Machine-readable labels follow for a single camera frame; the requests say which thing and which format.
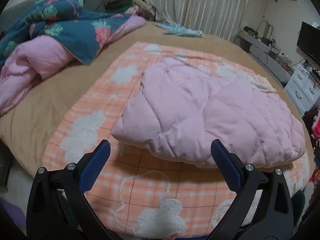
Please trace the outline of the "blue floral comforter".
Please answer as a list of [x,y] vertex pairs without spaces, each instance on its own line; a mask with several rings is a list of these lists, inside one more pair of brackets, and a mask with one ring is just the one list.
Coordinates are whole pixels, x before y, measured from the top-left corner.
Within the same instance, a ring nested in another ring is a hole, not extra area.
[[142,27],[135,13],[98,12],[87,0],[38,0],[1,38],[1,113],[73,60],[89,65],[103,47]]

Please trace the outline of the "pink quilted jacket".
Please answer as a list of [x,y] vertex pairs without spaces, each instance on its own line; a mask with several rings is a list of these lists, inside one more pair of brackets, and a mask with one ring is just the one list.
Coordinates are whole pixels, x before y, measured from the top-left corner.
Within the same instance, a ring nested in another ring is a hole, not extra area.
[[305,153],[302,123],[268,81],[229,66],[210,75],[176,58],[148,67],[112,129],[118,141],[153,156],[215,168],[218,139],[244,163],[288,164]]

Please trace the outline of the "light blue garment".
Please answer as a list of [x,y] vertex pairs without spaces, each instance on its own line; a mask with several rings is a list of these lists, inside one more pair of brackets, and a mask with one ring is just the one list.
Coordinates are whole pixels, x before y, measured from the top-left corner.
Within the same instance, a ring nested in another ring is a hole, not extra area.
[[155,23],[155,26],[162,28],[164,30],[163,34],[165,35],[197,37],[197,38],[203,37],[203,32],[201,30],[189,29],[178,23],[159,22],[159,23]]

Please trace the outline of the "grey pillow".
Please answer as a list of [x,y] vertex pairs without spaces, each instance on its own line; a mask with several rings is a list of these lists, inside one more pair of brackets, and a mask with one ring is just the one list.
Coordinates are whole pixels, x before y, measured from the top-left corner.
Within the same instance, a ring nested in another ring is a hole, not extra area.
[[[14,21],[18,16],[23,15],[24,11],[27,10],[32,5],[37,5],[40,2],[46,2],[49,0],[26,0],[24,2],[18,3],[17,5],[10,7],[9,9],[4,10],[1,13],[1,21],[8,21],[8,25],[10,22]],[[94,10],[103,4],[104,0],[85,0],[84,1],[84,9],[85,10]]]

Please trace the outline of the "white striped curtain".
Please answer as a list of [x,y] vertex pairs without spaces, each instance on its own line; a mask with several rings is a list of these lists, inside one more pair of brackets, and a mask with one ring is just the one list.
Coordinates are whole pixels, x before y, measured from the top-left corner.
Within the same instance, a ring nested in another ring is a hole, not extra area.
[[156,9],[156,20],[178,23],[234,42],[248,0],[144,0]]

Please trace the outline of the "pink cartoon towel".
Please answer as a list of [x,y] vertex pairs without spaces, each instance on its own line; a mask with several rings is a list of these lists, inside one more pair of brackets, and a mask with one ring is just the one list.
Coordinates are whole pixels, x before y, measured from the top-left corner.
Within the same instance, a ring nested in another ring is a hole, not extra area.
[[320,112],[318,112],[316,116],[316,120],[313,122],[311,126],[311,130],[313,133],[313,137],[317,140],[320,138]]

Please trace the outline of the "black flat television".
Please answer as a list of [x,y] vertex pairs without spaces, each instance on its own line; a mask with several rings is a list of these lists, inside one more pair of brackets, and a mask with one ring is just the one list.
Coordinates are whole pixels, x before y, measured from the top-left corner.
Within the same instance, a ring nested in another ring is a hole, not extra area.
[[320,60],[320,30],[312,25],[302,22],[297,46],[313,59],[317,64]]

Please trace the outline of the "orange plaid fleece blanket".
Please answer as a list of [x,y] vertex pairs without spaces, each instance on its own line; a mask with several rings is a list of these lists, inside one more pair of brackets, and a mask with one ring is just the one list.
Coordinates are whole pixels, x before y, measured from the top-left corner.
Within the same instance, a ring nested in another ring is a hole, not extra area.
[[204,236],[235,198],[221,173],[158,159],[111,135],[125,104],[139,87],[141,73],[167,56],[217,77],[252,75],[260,70],[253,61],[243,67],[213,54],[136,42],[64,115],[48,141],[42,164],[49,170],[61,169],[107,139],[111,155],[85,194],[101,221],[116,232],[138,237],[159,238],[156,221],[179,237]]

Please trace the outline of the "white drawer chest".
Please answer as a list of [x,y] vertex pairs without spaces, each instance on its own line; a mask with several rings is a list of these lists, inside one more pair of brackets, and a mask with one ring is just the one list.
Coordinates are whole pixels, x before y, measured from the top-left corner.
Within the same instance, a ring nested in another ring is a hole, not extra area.
[[319,79],[302,64],[297,64],[284,90],[301,116],[309,110],[319,108]]

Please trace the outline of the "tan bed sheet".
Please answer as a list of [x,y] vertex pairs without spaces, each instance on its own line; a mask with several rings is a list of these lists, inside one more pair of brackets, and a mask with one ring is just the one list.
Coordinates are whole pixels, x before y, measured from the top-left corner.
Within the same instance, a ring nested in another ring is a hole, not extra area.
[[239,46],[213,35],[203,38],[164,35],[148,22],[143,27],[105,46],[89,66],[73,62],[69,67],[31,89],[18,105],[1,117],[1,139],[17,162],[30,176],[41,160],[58,124],[69,109],[103,75],[112,62],[136,42],[215,54],[241,64],[265,77],[287,103],[291,113],[301,119],[299,111],[276,81]]

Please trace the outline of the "pile of clothes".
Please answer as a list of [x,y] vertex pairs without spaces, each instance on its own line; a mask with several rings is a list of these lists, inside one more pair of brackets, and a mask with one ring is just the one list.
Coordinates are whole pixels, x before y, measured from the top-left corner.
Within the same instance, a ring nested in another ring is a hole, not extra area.
[[156,20],[156,9],[144,0],[104,0],[106,12],[135,14],[146,21]]

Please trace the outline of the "grey wall shelf unit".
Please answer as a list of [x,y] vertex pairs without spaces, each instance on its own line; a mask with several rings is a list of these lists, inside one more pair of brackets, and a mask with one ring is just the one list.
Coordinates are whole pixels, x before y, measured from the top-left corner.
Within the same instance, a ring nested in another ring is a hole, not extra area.
[[291,75],[268,53],[271,49],[243,30],[238,34],[239,46],[279,84],[285,87]]

